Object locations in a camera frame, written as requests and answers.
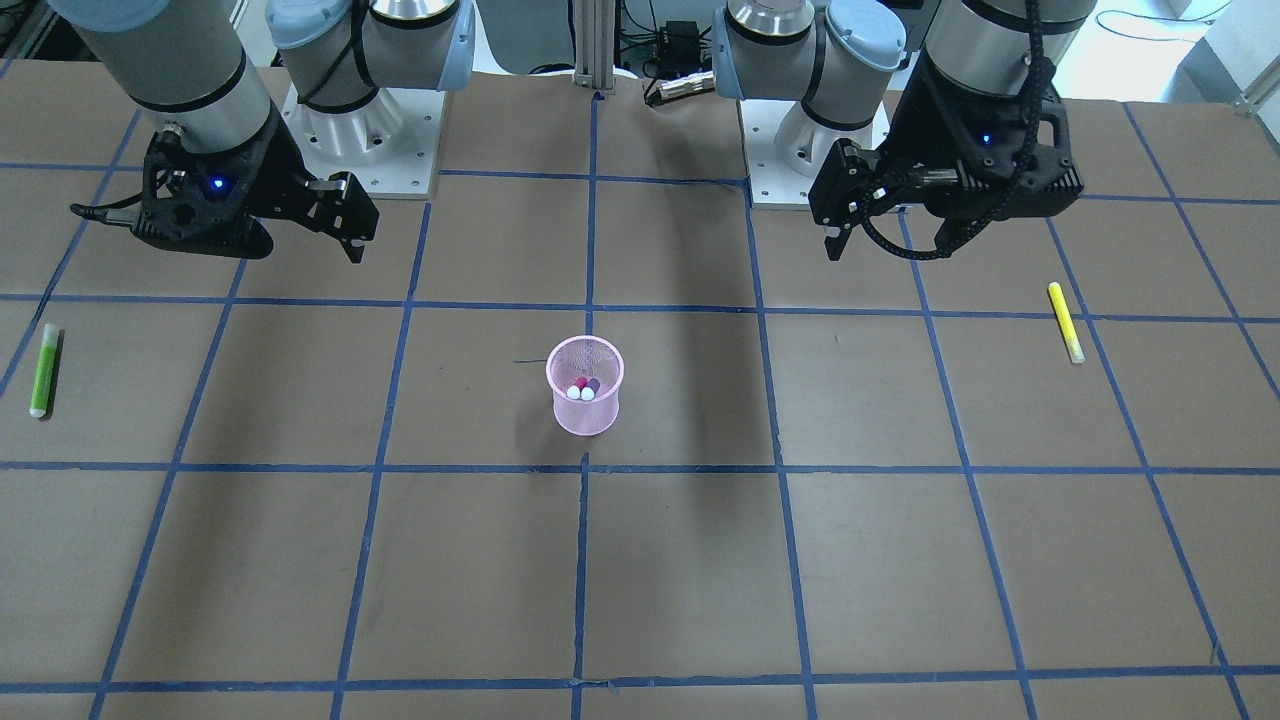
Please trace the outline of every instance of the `light blue joint cap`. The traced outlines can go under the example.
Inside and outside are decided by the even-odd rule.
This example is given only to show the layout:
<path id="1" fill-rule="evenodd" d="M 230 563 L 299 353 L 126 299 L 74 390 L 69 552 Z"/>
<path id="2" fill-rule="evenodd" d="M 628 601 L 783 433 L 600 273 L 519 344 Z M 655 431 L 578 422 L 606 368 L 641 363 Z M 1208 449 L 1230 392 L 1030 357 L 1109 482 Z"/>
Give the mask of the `light blue joint cap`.
<path id="1" fill-rule="evenodd" d="M 124 32 L 154 20 L 169 0 L 49 0 L 67 22 L 93 32 Z"/>
<path id="2" fill-rule="evenodd" d="M 827 27 L 846 50 L 873 68 L 892 72 L 902 60 L 906 28 L 893 10 L 876 0 L 831 0 Z"/>
<path id="3" fill-rule="evenodd" d="M 293 50 L 329 32 L 349 10 L 351 0 L 270 0 L 266 27 L 276 47 Z"/>
<path id="4" fill-rule="evenodd" d="M 449 53 L 444 56 L 440 82 L 436 90 L 462 90 L 471 82 L 471 68 L 476 55 L 476 9 L 471 0 L 462 0 L 458 17 L 449 38 Z"/>
<path id="5" fill-rule="evenodd" d="M 712 70 L 716 72 L 717 95 L 730 100 L 746 100 L 742 85 L 737 81 L 737 68 L 733 67 L 733 46 L 728 42 L 724 10 L 716 10 L 712 17 Z"/>

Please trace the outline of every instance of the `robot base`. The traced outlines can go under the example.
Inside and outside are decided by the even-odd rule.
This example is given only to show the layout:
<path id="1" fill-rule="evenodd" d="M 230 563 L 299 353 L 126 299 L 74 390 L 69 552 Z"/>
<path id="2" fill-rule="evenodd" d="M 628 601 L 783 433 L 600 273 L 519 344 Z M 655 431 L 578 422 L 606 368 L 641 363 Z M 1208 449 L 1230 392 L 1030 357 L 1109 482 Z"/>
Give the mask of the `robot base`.
<path id="1" fill-rule="evenodd" d="M 783 156 L 776 142 L 778 131 L 783 126 L 783 118 L 792 108 L 797 106 L 796 102 L 791 100 L 744 100 L 740 105 L 742 150 L 746 154 L 746 169 L 751 181 L 751 205 L 762 210 L 808 211 L 813 177 L 792 169 L 792 165 L 797 164 L 796 158 L 790 155 L 790 150 L 787 150 L 788 155 Z M 851 133 L 836 133 L 832 140 L 849 137 L 864 147 L 874 147 L 887 135 L 888 115 L 884 113 L 884 105 L 881 104 L 876 109 L 876 119 L 868 128 Z M 795 138 L 796 142 L 801 143 L 808 140 L 812 138 L 799 136 Z M 799 164 L 813 165 L 813 173 L 817 176 L 818 168 L 827 156 L 827 149 L 809 155 L 806 163 Z"/>
<path id="2" fill-rule="evenodd" d="M 375 100 L 366 109 L 335 115 L 326 120 L 326 132 L 317 131 L 317 113 L 298 108 L 298 91 L 289 87 L 282 115 L 293 140 L 302 150 L 307 170 L 326 178 L 340 170 L 355 173 L 369 191 L 370 197 L 399 200 L 429 200 L 434 187 L 436 160 L 440 147 L 440 128 L 444 122 L 444 92 L 434 90 L 384 88 L 392 102 Z M 387 146 L 371 147 L 365 136 L 375 133 L 371 127 L 394 123 L 398 136 Z M 370 147 L 334 152 L 312 142 L 314 136 L 335 141 L 338 149 Z"/>

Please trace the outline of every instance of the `yellow marker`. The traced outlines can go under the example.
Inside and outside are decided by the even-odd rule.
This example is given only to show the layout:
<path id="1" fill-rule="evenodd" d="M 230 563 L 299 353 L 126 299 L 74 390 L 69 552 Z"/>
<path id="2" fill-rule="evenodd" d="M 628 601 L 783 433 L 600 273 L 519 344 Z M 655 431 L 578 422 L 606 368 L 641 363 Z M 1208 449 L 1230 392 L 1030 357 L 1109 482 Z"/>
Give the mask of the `yellow marker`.
<path id="1" fill-rule="evenodd" d="M 1080 338 L 1075 337 L 1075 323 L 1071 322 L 1071 313 L 1066 309 L 1066 299 L 1062 297 L 1062 286 L 1048 283 L 1048 299 L 1053 302 L 1053 314 L 1057 315 L 1057 328 L 1062 331 L 1062 342 L 1066 351 L 1071 354 L 1071 364 L 1084 363 L 1084 350 L 1080 347 Z"/>

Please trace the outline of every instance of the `blue cap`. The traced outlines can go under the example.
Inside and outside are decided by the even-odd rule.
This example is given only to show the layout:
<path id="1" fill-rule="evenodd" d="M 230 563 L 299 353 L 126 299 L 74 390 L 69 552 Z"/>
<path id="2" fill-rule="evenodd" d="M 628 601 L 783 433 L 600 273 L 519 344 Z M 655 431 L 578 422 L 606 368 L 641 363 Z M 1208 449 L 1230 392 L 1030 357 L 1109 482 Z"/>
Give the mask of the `blue cap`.
<path id="1" fill-rule="evenodd" d="M 67 22 L 92 32 L 124 32 L 154 20 L 169 0 L 49 0 Z"/>
<path id="2" fill-rule="evenodd" d="M 329 32 L 351 10 L 351 0 L 270 0 L 266 27 L 280 50 L 301 47 Z"/>
<path id="3" fill-rule="evenodd" d="M 906 28 L 893 10 L 876 0 L 831 0 L 827 24 L 859 60 L 884 72 L 897 69 L 906 46 Z"/>

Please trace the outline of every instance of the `gray floor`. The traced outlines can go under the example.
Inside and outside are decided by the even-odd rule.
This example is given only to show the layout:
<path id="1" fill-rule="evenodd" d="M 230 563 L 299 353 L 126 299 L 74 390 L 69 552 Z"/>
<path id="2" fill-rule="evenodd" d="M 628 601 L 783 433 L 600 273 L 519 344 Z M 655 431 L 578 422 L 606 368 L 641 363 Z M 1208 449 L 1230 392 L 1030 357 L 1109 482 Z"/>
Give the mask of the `gray floor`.
<path id="1" fill-rule="evenodd" d="M 1073 101 L 1068 213 L 832 264 L 731 102 L 477 76 L 351 266 L 78 224 L 132 104 L 0 72 L 0 716 L 1280 716 L 1280 159 L 1229 109 Z M 584 329 L 591 439 L 536 363 Z"/>

